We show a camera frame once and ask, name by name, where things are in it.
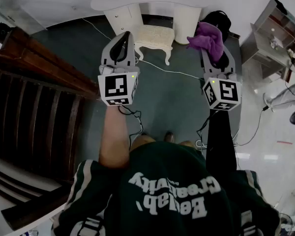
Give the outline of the purple cloth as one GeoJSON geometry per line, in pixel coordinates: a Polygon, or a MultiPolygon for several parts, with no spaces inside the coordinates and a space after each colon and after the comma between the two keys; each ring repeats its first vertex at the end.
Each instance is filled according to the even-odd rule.
{"type": "Polygon", "coordinates": [[[188,47],[208,52],[213,62],[218,62],[224,52],[222,32],[214,25],[207,22],[199,22],[196,34],[187,37],[188,47]]]}

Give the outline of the black backpack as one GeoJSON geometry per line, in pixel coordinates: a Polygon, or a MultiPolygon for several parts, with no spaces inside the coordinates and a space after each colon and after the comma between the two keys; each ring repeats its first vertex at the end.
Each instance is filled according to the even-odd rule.
{"type": "Polygon", "coordinates": [[[204,19],[202,19],[202,22],[206,22],[217,27],[222,33],[223,42],[227,40],[229,30],[231,28],[231,20],[224,11],[216,10],[210,12],[204,19]]]}

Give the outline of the brown wooden bed frame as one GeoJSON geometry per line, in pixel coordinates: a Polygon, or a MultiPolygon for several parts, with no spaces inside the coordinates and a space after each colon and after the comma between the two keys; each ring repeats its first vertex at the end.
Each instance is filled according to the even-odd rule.
{"type": "Polygon", "coordinates": [[[21,232],[67,200],[85,104],[98,84],[0,23],[0,214],[21,232]]]}

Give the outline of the cream upholstered stool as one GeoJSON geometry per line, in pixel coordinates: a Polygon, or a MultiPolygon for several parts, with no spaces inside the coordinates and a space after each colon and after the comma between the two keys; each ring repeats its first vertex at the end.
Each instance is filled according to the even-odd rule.
{"type": "Polygon", "coordinates": [[[138,28],[134,40],[134,50],[139,55],[139,60],[143,60],[144,58],[144,54],[140,50],[141,47],[153,50],[163,50],[166,54],[165,64],[169,66],[174,38],[175,33],[172,28],[142,25],[138,28]]]}

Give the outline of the person's right forearm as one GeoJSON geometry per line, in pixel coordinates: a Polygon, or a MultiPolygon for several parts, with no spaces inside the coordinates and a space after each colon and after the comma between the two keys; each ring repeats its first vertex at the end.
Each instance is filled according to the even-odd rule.
{"type": "Polygon", "coordinates": [[[236,171],[236,153],[227,111],[210,110],[206,169],[215,178],[236,171]]]}

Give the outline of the person's tan shorts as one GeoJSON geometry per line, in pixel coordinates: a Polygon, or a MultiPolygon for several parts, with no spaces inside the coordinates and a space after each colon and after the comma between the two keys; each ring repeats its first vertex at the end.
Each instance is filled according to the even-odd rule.
{"type": "MultiPolygon", "coordinates": [[[[133,151],[134,149],[136,149],[142,145],[149,144],[152,142],[155,142],[154,138],[152,138],[148,135],[141,135],[133,141],[132,145],[130,146],[130,151],[133,151]]],[[[195,148],[195,146],[191,143],[191,141],[184,141],[184,142],[179,143],[179,145],[195,148]]]]}

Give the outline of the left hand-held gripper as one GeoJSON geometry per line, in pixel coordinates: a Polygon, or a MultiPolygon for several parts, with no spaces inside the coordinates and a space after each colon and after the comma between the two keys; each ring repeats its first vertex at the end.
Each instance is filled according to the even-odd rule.
{"type": "Polygon", "coordinates": [[[135,65],[134,39],[129,31],[114,37],[103,49],[98,84],[101,100],[107,106],[131,105],[138,86],[140,69],[136,66],[113,67],[122,62],[135,65]]]}

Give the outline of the grey shelf unit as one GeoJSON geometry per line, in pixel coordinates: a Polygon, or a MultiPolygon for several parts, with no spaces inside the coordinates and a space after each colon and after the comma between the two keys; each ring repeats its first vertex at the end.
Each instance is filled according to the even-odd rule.
{"type": "Polygon", "coordinates": [[[279,0],[270,0],[251,29],[240,47],[242,64],[254,60],[261,65],[263,79],[278,73],[288,82],[293,60],[288,50],[295,53],[295,17],[279,0]]]}

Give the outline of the person's left forearm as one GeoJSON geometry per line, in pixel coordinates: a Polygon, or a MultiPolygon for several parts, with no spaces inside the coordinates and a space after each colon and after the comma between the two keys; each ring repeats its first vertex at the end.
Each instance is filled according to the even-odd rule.
{"type": "Polygon", "coordinates": [[[98,162],[108,168],[121,169],[129,161],[126,116],[117,106],[107,107],[98,162]]]}

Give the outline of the person's dark green shirt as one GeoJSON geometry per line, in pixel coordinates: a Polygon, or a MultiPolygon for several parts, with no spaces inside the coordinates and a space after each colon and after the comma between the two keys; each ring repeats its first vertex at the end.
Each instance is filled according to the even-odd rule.
{"type": "Polygon", "coordinates": [[[153,142],[127,168],[80,163],[52,236],[278,236],[254,171],[217,179],[194,148],[153,142]]]}

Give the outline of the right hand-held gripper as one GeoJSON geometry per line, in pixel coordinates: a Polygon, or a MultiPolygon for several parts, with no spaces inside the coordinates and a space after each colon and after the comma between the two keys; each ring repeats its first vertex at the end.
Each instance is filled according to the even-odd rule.
{"type": "Polygon", "coordinates": [[[230,111],[241,103],[241,83],[237,80],[236,63],[226,46],[218,67],[222,73],[217,74],[210,61],[207,50],[201,49],[202,67],[204,69],[205,85],[203,92],[211,110],[230,111]]]}

